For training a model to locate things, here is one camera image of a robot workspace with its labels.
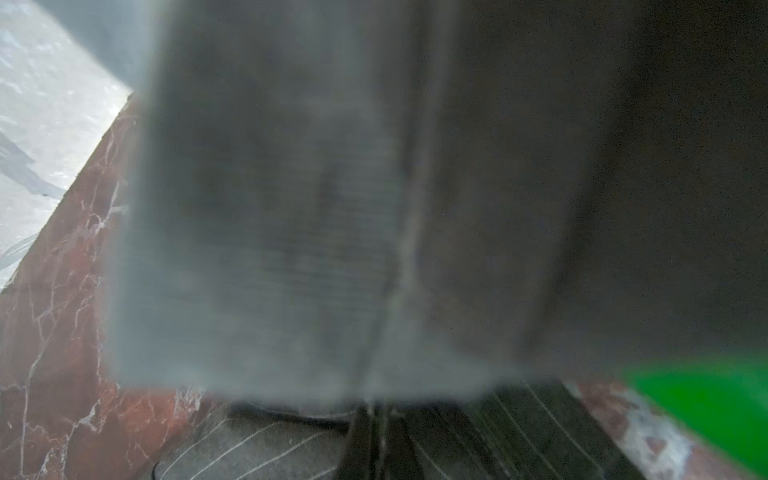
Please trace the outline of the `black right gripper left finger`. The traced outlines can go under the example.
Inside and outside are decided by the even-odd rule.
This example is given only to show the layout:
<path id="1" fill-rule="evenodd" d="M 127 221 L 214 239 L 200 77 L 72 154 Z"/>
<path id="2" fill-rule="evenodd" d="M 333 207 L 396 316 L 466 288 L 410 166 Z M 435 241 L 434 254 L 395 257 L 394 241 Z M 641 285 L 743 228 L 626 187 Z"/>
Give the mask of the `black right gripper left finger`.
<path id="1" fill-rule="evenodd" d="M 347 432 L 345 448 L 335 472 L 336 480 L 377 478 L 378 432 L 375 406 L 360 407 Z"/>

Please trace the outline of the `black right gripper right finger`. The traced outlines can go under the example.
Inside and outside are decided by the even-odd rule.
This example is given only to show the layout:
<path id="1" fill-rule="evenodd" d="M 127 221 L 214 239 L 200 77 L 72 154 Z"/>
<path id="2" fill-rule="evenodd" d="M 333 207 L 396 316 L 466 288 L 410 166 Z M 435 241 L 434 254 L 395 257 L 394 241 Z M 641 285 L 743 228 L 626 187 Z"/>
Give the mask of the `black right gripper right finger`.
<path id="1" fill-rule="evenodd" d="M 379 413 L 379 478 L 423 480 L 405 418 L 388 407 Z"/>

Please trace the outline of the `dark grey striped shirt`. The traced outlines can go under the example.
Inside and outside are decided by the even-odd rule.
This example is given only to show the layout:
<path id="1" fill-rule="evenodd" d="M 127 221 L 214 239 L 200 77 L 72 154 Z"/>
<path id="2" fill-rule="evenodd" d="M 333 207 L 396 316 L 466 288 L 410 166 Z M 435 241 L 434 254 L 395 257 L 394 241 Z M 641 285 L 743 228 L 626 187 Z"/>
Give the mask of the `dark grey striped shirt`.
<path id="1" fill-rule="evenodd" d="M 767 360 L 763 1 L 119 1 L 124 384 L 278 405 Z"/>

